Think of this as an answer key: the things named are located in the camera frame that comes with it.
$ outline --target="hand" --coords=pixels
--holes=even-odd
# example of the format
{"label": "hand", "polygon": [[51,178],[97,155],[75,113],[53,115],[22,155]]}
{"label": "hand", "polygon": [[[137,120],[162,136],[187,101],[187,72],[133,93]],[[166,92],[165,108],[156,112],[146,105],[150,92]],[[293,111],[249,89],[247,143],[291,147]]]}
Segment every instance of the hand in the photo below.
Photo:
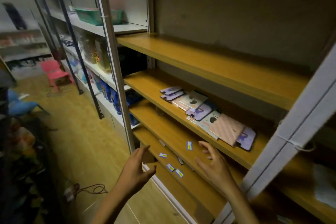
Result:
{"label": "hand", "polygon": [[202,162],[199,157],[196,157],[196,164],[205,172],[212,183],[227,197],[228,192],[230,192],[233,187],[236,187],[237,184],[231,175],[225,158],[217,151],[217,149],[214,149],[211,144],[204,141],[199,141],[198,143],[200,146],[207,148],[206,150],[203,150],[203,153],[210,154],[207,159],[211,159],[212,162],[210,165],[207,165]]}
{"label": "hand", "polygon": [[135,193],[141,190],[141,188],[156,173],[156,166],[146,172],[142,171],[142,158],[149,147],[150,145],[147,145],[133,151],[117,180],[115,188],[125,195],[127,199],[131,198]]}

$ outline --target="forearm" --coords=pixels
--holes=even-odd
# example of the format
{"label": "forearm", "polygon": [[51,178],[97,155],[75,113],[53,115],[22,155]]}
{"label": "forearm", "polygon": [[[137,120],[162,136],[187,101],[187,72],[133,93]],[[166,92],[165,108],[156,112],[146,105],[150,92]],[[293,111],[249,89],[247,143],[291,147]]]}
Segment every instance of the forearm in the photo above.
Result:
{"label": "forearm", "polygon": [[227,192],[226,197],[238,224],[259,224],[246,196],[236,184],[232,186],[230,192]]}
{"label": "forearm", "polygon": [[127,201],[126,192],[116,185],[104,198],[91,224],[113,224]]}

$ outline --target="person's left hand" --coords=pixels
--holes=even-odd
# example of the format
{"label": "person's left hand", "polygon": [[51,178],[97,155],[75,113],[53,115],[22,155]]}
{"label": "person's left hand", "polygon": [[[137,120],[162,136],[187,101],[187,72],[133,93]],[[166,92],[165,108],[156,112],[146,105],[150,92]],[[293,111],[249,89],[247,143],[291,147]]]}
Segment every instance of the person's left hand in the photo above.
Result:
{"label": "person's left hand", "polygon": [[149,147],[150,145],[147,145],[133,151],[117,180],[115,187],[120,190],[119,192],[124,193],[127,198],[141,190],[156,173],[156,166],[146,172],[142,171],[142,158]]}

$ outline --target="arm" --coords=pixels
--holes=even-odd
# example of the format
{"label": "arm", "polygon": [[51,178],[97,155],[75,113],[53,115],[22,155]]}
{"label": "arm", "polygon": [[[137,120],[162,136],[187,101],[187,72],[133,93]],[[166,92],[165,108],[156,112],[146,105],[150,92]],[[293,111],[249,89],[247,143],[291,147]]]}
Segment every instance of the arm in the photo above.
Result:
{"label": "arm", "polygon": [[149,147],[137,148],[129,156],[114,188],[105,197],[91,224],[113,224],[128,199],[155,175],[156,166],[142,171],[142,158]]}
{"label": "arm", "polygon": [[234,181],[224,157],[207,142],[199,141],[199,145],[207,148],[203,153],[210,154],[207,158],[212,162],[207,165],[200,158],[195,158],[195,161],[212,183],[224,193],[238,223],[259,224],[246,196]]}

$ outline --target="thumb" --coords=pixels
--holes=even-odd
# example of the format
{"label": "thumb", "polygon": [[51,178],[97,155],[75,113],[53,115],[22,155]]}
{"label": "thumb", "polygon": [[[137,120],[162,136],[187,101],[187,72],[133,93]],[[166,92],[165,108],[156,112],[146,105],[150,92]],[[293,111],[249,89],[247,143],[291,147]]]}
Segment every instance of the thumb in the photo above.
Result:
{"label": "thumb", "polygon": [[205,164],[199,157],[195,157],[196,164],[206,173],[208,174],[208,165]]}
{"label": "thumb", "polygon": [[154,165],[151,169],[149,169],[148,171],[146,172],[143,172],[142,176],[143,176],[143,179],[148,182],[149,179],[152,178],[153,175],[156,174],[156,165]]}

